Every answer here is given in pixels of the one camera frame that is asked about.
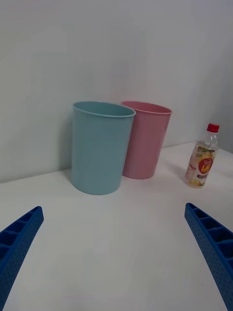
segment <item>blue plastic part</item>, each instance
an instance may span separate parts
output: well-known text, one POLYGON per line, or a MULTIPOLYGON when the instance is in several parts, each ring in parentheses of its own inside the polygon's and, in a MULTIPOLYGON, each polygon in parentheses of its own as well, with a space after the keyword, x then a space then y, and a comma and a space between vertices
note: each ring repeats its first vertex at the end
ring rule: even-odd
POLYGON ((0 311, 43 221, 42 208, 37 206, 0 232, 0 311))
POLYGON ((184 213, 228 311, 233 311, 233 233, 191 203, 184 213))

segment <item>bottle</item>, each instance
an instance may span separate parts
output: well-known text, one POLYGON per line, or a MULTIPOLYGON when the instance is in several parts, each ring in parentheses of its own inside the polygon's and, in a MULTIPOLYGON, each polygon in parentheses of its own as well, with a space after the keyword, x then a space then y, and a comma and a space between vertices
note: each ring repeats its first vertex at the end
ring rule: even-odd
POLYGON ((218 124, 209 123, 207 132, 196 142, 185 174, 189 186, 204 186, 218 150, 218 129, 218 124))

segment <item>blue bin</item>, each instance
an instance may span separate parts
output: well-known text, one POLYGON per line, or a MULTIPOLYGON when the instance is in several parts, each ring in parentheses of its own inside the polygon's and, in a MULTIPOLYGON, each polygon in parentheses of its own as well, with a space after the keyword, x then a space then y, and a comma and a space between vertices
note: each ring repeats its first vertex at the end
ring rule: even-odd
POLYGON ((72 184, 108 194, 120 186, 135 111, 117 104, 73 105, 72 184))

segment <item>bottle label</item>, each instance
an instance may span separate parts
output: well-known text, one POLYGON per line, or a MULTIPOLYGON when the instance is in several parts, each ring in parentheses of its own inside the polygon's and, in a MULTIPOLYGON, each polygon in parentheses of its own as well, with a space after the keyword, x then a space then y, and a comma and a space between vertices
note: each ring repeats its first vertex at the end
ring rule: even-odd
POLYGON ((195 146, 185 175, 190 185, 196 187, 204 185, 215 156, 216 150, 207 149, 199 144, 195 146))

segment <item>rim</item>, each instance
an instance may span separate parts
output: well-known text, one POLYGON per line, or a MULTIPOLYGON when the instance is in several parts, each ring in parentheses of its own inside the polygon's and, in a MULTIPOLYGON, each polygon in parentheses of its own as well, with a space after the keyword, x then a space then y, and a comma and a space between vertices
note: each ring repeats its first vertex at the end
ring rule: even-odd
POLYGON ((157 104, 152 104, 152 103, 148 103, 148 102, 138 102, 138 101, 125 101, 125 102, 122 102, 121 103, 122 106, 124 107, 128 107, 130 109, 133 109, 135 111, 140 111, 140 112, 145 112, 145 113, 151 113, 153 115, 170 115, 172 114, 172 110, 167 108, 167 107, 164 107, 164 106, 161 106, 161 105, 157 105, 157 104), (129 107, 127 106, 127 104, 129 103, 137 103, 137 104, 147 104, 151 107, 160 107, 160 108, 163 108, 164 110, 166 110, 166 112, 156 112, 156 111, 149 111, 149 110, 142 110, 142 109, 138 109, 138 108, 133 108, 133 107, 129 107))
POLYGON ((136 112, 134 109, 130 108, 130 107, 127 107, 127 106, 124 106, 124 105, 118 105, 118 104, 112 104, 112 103, 107 103, 107 102, 95 102, 95 101, 86 101, 86 102, 76 102, 74 103, 73 105, 73 108, 75 110, 78 110, 78 111, 81 111, 83 113, 86 113, 88 115, 93 115, 93 116, 99 116, 99 117, 106 117, 106 118, 131 118, 131 117, 134 117, 136 112), (120 107, 124 107, 126 111, 130 111, 131 114, 130 115, 106 115, 106 114, 101 114, 101 113, 95 113, 95 112, 90 112, 90 111, 86 111, 84 109, 81 109, 81 108, 78 108, 76 107, 75 105, 77 104, 88 104, 88 103, 97 103, 97 104, 105 104, 105 105, 114 105, 114 106, 120 106, 120 107))

